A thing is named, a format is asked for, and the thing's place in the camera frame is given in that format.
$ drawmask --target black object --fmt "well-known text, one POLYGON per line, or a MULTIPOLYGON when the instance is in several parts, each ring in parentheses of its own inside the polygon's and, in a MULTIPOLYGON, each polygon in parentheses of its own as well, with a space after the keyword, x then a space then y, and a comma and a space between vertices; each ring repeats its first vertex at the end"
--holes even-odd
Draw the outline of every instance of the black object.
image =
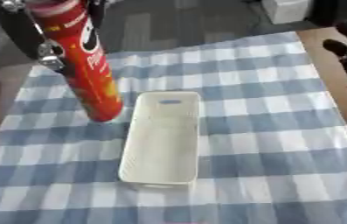
POLYGON ((320 26, 331 26, 337 20, 338 0, 316 0, 309 20, 320 26))
POLYGON ((32 60, 38 58, 38 46, 44 38, 24 10, 9 12, 0 6, 0 25, 26 56, 32 60))
POLYGON ((323 47, 330 52, 333 52, 338 57, 343 57, 347 54, 347 45, 334 39, 327 39, 323 42, 323 47))
POLYGON ((332 26, 347 19, 347 0, 315 0, 309 20, 316 25, 332 26))

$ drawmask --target table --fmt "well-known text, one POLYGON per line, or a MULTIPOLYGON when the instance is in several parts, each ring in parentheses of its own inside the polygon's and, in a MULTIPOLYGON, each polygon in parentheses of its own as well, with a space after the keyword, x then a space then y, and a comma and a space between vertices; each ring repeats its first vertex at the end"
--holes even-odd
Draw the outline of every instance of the table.
POLYGON ((33 68, 0 128, 0 223, 347 223, 347 126, 295 33, 109 62, 125 109, 105 123, 33 68), (203 99, 196 184, 120 182, 137 95, 178 89, 203 99))

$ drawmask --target white box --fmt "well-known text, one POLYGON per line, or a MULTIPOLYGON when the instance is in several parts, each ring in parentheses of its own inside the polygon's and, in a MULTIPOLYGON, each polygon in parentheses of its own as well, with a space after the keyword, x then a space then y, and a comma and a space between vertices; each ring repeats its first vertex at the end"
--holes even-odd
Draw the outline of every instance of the white box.
POLYGON ((311 0, 262 0, 272 23, 287 24, 302 21, 309 13, 311 0))
POLYGON ((119 168, 124 182, 182 186, 198 175, 198 107, 195 92, 139 95, 119 168))

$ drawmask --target pringles can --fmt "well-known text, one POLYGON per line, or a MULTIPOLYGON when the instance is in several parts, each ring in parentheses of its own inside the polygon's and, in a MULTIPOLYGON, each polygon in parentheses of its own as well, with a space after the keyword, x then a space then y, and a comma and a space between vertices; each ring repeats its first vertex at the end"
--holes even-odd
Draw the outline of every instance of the pringles can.
POLYGON ((121 112, 121 97, 82 0, 27 1, 54 52, 65 62, 64 76, 89 117, 98 122, 121 112))

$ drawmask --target floor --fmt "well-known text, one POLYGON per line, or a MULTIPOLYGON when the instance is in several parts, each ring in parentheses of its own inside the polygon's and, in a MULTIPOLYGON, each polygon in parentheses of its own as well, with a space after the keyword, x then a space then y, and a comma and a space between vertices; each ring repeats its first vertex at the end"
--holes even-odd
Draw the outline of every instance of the floor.
MULTIPOLYGON (((110 53, 158 51, 310 28, 317 27, 310 22, 272 25, 259 3, 241 0, 125 0, 107 9, 101 42, 110 53)), ((320 47, 323 37, 340 37, 332 29, 300 35, 347 121, 343 69, 320 47), (337 85, 332 75, 340 80, 337 85)), ((32 65, 0 29, 0 123, 32 65)))

